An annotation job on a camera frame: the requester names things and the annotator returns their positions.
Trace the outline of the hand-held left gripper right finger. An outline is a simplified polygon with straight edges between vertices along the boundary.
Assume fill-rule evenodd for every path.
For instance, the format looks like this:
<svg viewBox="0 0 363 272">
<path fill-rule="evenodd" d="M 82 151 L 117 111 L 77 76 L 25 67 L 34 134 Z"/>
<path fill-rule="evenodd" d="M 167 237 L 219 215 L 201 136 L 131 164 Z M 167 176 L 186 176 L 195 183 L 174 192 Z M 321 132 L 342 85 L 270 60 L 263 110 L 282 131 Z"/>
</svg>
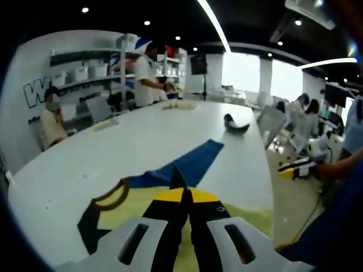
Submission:
<svg viewBox="0 0 363 272">
<path fill-rule="evenodd" d="M 277 253 L 270 239 L 241 217 L 232 217 L 212 193 L 189 188 L 191 241 L 200 271 L 312 271 Z"/>
</svg>

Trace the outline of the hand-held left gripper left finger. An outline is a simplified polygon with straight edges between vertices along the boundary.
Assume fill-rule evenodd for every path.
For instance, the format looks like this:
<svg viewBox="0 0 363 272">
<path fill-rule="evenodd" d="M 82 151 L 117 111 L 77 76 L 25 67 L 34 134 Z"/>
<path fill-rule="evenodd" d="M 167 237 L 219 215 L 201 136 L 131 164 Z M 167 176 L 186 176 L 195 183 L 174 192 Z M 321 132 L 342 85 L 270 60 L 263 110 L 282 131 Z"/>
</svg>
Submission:
<svg viewBox="0 0 363 272">
<path fill-rule="evenodd" d="M 118 226 L 99 223 L 101 213 L 89 206 L 78 230 L 89 256 L 69 261 L 56 271 L 173 271 L 188 218 L 184 189 L 157 195 L 143 216 Z"/>
</svg>

